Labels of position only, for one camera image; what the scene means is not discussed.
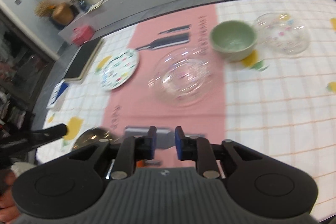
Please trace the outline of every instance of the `person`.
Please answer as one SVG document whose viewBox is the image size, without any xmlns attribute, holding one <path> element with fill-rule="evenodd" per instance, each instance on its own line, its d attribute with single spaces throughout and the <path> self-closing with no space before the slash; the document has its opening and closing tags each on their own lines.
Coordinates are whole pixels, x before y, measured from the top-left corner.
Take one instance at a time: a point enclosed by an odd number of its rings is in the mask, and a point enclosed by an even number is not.
<svg viewBox="0 0 336 224">
<path fill-rule="evenodd" d="M 16 176 L 13 171 L 10 171 L 5 177 L 5 183 L 9 188 L 0 196 L 0 221 L 5 224 L 12 224 L 20 216 L 20 212 L 17 209 L 14 199 L 12 197 L 12 185 L 16 180 Z"/>
</svg>

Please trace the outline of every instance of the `clear glass bowl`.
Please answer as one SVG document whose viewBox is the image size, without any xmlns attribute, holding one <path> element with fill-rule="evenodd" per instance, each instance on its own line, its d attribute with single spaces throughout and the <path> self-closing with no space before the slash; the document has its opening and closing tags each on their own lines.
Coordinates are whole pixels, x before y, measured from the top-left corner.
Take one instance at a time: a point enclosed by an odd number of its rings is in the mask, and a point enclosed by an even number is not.
<svg viewBox="0 0 336 224">
<path fill-rule="evenodd" d="M 211 89 L 212 77 L 200 49 L 180 48 L 158 62 L 148 85 L 161 101 L 183 106 L 201 100 Z"/>
<path fill-rule="evenodd" d="M 269 13 L 256 19 L 258 43 L 264 43 L 276 52 L 296 55 L 306 50 L 310 38 L 305 26 L 288 13 Z"/>
</svg>

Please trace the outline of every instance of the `glass door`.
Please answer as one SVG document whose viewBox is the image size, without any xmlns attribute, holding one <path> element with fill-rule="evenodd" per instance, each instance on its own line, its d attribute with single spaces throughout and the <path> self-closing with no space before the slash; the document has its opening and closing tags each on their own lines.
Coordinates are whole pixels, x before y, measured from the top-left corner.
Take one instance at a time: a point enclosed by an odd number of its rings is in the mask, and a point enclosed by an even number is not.
<svg viewBox="0 0 336 224">
<path fill-rule="evenodd" d="M 32 108 L 53 61 L 0 13 L 0 85 Z"/>
</svg>

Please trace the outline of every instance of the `black notebook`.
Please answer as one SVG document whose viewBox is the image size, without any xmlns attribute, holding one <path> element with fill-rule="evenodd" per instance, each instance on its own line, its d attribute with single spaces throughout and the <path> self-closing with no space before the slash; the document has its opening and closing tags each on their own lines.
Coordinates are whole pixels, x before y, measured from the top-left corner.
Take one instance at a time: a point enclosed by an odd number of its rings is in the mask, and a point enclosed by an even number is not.
<svg viewBox="0 0 336 224">
<path fill-rule="evenodd" d="M 96 38 L 85 42 L 78 49 L 64 74 L 65 82 L 74 82 L 83 79 L 102 43 L 103 39 Z"/>
</svg>

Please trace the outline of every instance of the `pink table runner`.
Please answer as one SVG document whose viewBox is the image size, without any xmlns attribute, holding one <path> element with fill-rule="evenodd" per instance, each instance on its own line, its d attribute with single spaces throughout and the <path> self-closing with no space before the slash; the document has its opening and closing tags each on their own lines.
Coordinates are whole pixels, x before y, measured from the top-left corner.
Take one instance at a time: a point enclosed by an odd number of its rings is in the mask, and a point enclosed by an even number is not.
<svg viewBox="0 0 336 224">
<path fill-rule="evenodd" d="M 122 135 L 126 126 L 175 128 L 182 126 L 185 132 L 206 134 L 211 143 L 224 139 L 224 80 L 223 60 L 209 46 L 209 32 L 217 24 L 214 5 L 197 7 L 173 14 L 157 17 L 139 23 L 130 41 L 129 48 L 142 47 L 152 41 L 175 34 L 189 32 L 189 42 L 156 50 L 141 50 L 140 63 L 128 82 L 111 92 L 105 109 L 103 126 Z M 191 25 L 189 30 L 175 33 L 160 32 L 179 26 Z M 212 63 L 215 84 L 204 100 L 187 107 L 172 107 L 161 103 L 148 88 L 158 61 L 167 53 L 181 47 L 202 47 L 204 55 Z M 176 156 L 175 147 L 157 150 L 155 158 L 163 161 L 164 167 L 177 167 L 181 163 Z"/>
</svg>

